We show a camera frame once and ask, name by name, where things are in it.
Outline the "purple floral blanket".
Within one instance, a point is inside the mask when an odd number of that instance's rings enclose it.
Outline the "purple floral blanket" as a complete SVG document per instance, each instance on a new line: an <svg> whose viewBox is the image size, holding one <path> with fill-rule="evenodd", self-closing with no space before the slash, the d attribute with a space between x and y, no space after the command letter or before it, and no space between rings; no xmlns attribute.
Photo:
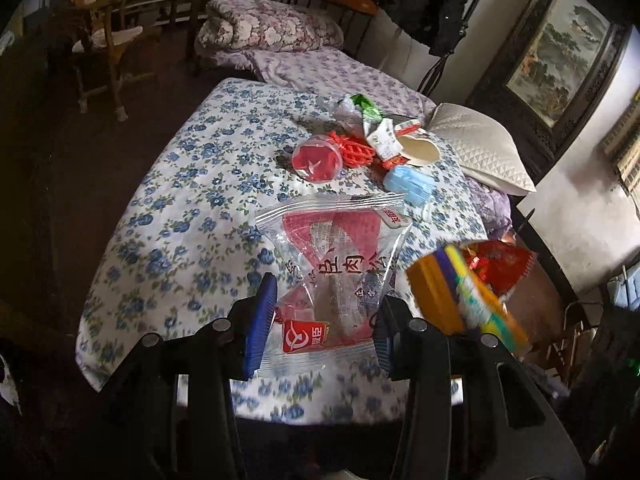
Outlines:
<svg viewBox="0 0 640 480"><path fill-rule="evenodd" d="M379 110L428 122L436 104L403 82L350 58L341 50L321 48L304 52L266 50L217 51L213 63L247 70L266 84L334 99L362 94Z"/></svg>

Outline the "white quilted pillow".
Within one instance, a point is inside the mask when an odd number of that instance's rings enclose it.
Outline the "white quilted pillow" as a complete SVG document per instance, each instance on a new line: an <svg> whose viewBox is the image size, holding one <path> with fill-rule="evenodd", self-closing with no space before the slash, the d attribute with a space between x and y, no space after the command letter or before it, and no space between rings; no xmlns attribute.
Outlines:
<svg viewBox="0 0 640 480"><path fill-rule="evenodd" d="M536 192L512 136L495 119L442 103L434 109L427 131L449 143L466 176L508 195Z"/></svg>

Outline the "cream paper bowl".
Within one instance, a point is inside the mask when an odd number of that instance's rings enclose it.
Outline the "cream paper bowl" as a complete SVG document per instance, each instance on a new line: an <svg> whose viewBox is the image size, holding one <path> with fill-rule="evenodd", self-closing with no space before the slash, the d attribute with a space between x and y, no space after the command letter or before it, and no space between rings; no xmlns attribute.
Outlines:
<svg viewBox="0 0 640 480"><path fill-rule="evenodd" d="M405 134L398 136L397 140L401 145L401 156L408 159L408 163L412 166L424 167L440 159L439 148L423 136Z"/></svg>

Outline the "clear red snack bag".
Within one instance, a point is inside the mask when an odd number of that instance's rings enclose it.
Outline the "clear red snack bag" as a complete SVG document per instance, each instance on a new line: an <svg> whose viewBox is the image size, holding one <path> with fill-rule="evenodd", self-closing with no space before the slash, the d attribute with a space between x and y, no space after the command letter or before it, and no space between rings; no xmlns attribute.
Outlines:
<svg viewBox="0 0 640 480"><path fill-rule="evenodd" d="M283 377L370 356L373 323L411 228L405 197L308 195L264 208L256 228L290 280L258 375Z"/></svg>

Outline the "blue floral bed sheet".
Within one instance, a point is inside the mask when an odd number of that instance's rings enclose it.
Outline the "blue floral bed sheet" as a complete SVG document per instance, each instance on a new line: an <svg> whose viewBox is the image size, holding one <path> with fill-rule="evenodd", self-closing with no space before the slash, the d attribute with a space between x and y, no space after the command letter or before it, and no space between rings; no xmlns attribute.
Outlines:
<svg viewBox="0 0 640 480"><path fill-rule="evenodd" d="M372 170L313 185L288 169L301 140L337 126L337 99L228 78L209 93L158 156L108 242L78 327L75 360L100 391L146 332L188 336L250 296L262 274L292 278L254 227L255 210L308 194L382 193ZM398 295L412 310L404 270L447 243L487 240L450 145L425 168L428 208L406 206L412 227L398 259ZM322 370L232 382L235 414L290 425L374 424L401 418L408 385L390 382L373 354Z"/></svg>

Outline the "light blue plastic wrapper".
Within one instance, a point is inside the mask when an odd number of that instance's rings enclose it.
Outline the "light blue plastic wrapper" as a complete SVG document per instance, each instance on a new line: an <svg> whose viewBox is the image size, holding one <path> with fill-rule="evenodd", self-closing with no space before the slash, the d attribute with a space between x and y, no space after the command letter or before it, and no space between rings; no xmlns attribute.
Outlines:
<svg viewBox="0 0 640 480"><path fill-rule="evenodd" d="M385 175L383 186L387 192L405 194L405 199L410 205L422 207L430 200L435 182L419 170L399 165Z"/></svg>

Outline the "framed landscape painting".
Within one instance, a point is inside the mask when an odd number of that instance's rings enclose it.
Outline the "framed landscape painting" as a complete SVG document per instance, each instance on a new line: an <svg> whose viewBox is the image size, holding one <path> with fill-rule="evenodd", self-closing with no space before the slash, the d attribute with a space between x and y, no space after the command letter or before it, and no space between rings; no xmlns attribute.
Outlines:
<svg viewBox="0 0 640 480"><path fill-rule="evenodd" d="M631 29L620 0L529 0L466 104L508 129L540 181L608 90Z"/></svg>

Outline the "red foam fruit net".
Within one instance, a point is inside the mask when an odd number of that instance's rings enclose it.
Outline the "red foam fruit net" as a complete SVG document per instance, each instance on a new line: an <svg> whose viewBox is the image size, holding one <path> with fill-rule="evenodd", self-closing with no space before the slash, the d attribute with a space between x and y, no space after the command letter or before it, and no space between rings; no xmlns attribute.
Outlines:
<svg viewBox="0 0 640 480"><path fill-rule="evenodd" d="M329 138L337 145L343 159L343 165L348 168L367 167L375 159L376 151L366 141L350 136L338 134L335 131L329 133Z"/></svg>

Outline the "red white cigarette box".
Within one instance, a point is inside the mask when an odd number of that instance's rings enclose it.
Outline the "red white cigarette box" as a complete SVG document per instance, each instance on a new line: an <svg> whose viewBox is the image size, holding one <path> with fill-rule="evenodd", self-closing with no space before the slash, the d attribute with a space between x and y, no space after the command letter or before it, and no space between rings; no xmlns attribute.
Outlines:
<svg viewBox="0 0 640 480"><path fill-rule="evenodd" d="M396 136L405 136L413 133L423 127L422 122L417 119L406 119L394 125L394 133Z"/></svg>

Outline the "folded dark floral quilt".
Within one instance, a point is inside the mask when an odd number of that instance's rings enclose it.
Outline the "folded dark floral quilt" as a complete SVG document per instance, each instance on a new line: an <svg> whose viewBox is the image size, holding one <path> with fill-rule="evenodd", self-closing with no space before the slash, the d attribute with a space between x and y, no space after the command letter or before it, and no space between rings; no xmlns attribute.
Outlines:
<svg viewBox="0 0 640 480"><path fill-rule="evenodd" d="M344 42L328 14L273 0L212 0L206 14L198 32L205 51L304 52Z"/></svg>

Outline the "red plastic cup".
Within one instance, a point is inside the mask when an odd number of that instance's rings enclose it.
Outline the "red plastic cup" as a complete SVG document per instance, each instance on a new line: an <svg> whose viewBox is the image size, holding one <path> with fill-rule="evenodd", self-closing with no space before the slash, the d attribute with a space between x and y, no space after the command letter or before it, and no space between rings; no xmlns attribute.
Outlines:
<svg viewBox="0 0 640 480"><path fill-rule="evenodd" d="M323 183L341 173L343 157L338 144L329 136L312 136L296 146L291 165L304 180Z"/></svg>

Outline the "wooden chair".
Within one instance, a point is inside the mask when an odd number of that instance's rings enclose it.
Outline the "wooden chair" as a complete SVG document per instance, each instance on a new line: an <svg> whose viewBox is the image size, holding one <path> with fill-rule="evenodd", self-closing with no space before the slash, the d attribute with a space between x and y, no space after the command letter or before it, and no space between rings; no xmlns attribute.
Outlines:
<svg viewBox="0 0 640 480"><path fill-rule="evenodd" d="M120 18L126 0L70 0L70 14L65 25L74 44L70 62L76 74L78 104L82 114L88 112L88 99L110 92L114 113L119 122L127 118L120 90L124 84L154 78L145 51L155 47L162 29L158 26L127 28Z"/></svg>

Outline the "red foil snack bag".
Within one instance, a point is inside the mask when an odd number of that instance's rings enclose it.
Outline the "red foil snack bag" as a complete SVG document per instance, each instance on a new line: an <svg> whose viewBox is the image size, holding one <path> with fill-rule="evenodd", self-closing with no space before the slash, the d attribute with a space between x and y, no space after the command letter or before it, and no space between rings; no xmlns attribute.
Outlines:
<svg viewBox="0 0 640 480"><path fill-rule="evenodd" d="M461 251L468 267L502 300L512 295L515 286L529 274L537 259L534 252L501 240L470 243Z"/></svg>

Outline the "purple clothes pile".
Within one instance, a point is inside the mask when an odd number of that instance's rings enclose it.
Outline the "purple clothes pile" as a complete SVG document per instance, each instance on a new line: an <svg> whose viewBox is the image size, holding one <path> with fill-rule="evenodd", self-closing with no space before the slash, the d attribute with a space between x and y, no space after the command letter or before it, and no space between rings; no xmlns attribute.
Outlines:
<svg viewBox="0 0 640 480"><path fill-rule="evenodd" d="M511 204L506 193L466 177L471 202L490 240L502 240L512 229Z"/></svg>

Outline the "yellow purple striped bag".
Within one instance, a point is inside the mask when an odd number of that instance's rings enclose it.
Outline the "yellow purple striped bag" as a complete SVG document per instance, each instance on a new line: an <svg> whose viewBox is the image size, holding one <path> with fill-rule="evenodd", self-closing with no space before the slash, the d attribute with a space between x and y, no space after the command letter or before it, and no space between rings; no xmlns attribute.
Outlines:
<svg viewBox="0 0 640 480"><path fill-rule="evenodd" d="M498 337L512 353L530 349L526 331L506 303L466 264L462 247L447 245L406 270L416 307L446 335L477 332Z"/></svg>

